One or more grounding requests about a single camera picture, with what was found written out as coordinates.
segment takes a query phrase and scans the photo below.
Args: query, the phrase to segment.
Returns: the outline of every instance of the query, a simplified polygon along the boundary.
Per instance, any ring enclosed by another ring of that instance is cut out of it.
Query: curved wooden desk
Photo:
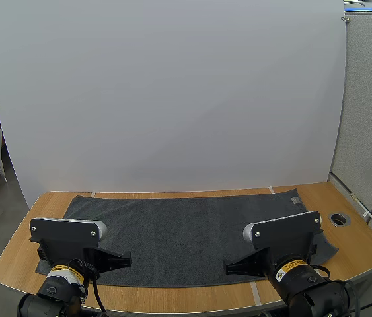
[[[372,230],[357,214],[347,200],[331,183],[305,184],[274,188],[284,192],[296,187],[308,210],[322,215],[325,235],[340,251],[325,266],[332,279],[356,282],[372,274]],[[225,190],[216,192],[182,193],[96,193],[98,198],[151,199],[173,197],[208,197],[269,194],[268,188],[253,190]],[[34,217],[63,217],[68,205],[76,195],[90,197],[91,193],[48,192],[40,196],[28,212],[0,257],[0,284],[26,293],[36,293],[44,276],[36,274],[37,244],[30,238],[29,222]],[[343,212],[350,216],[351,225],[335,227],[328,215]],[[214,287],[190,287],[179,289],[145,287],[99,286],[99,295],[108,310],[152,313],[207,312],[205,315],[240,314],[257,312],[282,305],[280,297],[267,281],[221,285]],[[86,305],[98,307],[89,287]]]

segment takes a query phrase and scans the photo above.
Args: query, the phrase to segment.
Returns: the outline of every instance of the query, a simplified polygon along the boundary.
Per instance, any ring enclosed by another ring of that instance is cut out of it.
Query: white backdrop
[[[0,0],[0,118],[27,203],[325,181],[342,14],[342,0]]]

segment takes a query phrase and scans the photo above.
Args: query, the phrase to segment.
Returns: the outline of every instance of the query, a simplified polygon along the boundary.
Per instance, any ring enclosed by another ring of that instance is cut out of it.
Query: gray towel
[[[77,196],[64,218],[103,221],[108,236],[99,247],[119,254],[131,251],[131,268],[103,273],[98,284],[195,287],[260,279],[223,271],[224,259],[235,260],[254,251],[243,240],[243,228],[306,211],[294,189],[279,194],[176,199]],[[337,249],[324,243],[317,252],[324,262]],[[314,258],[312,264],[322,262]],[[40,261],[36,272],[49,271],[48,263]]]

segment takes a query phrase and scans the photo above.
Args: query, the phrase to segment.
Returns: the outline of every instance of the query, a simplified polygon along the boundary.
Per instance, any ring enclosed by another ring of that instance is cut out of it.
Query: yellow label
[[[68,269],[68,267],[67,266],[65,266],[65,265],[56,265],[56,266],[54,266],[52,269],[51,269],[51,272],[53,272],[53,271],[62,271],[63,269]],[[70,267],[69,268],[69,270],[71,271],[71,272],[73,272],[74,273],[74,275],[81,281],[81,282],[83,282],[85,279],[84,279],[84,277],[79,273],[79,272],[77,272],[75,269],[73,269],[72,267]]]
[[[300,265],[307,265],[307,263],[302,260],[294,260],[285,264],[281,269],[287,273],[288,271],[291,271],[292,269]]]
[[[303,260],[293,260],[287,264],[285,264],[276,274],[276,280],[281,282],[285,274],[287,274],[289,271],[294,269],[295,267],[298,267],[300,265],[307,265],[307,263]]]

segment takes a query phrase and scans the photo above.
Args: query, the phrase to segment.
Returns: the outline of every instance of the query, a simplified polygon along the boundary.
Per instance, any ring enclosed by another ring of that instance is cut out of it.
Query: wooden table
[[[339,247],[338,253],[324,265],[332,279],[356,282],[372,275],[372,230],[349,202],[329,182],[274,188],[284,192],[297,188],[308,210],[322,215],[322,228],[327,239]],[[219,197],[231,195],[270,194],[268,188],[224,190],[216,192],[180,193],[96,193],[98,198],[152,199],[177,197]],[[90,197],[92,193],[48,192],[40,196],[28,212],[0,257],[0,284],[26,293],[36,293],[45,277],[36,274],[37,244],[29,242],[29,222],[34,217],[62,218],[76,195]],[[328,215],[335,212],[350,216],[347,227],[335,227]],[[205,315],[249,314],[282,305],[282,301],[267,281],[210,287],[146,288],[99,286],[99,295],[108,310],[127,312],[208,312]],[[98,307],[89,287],[87,307]]]

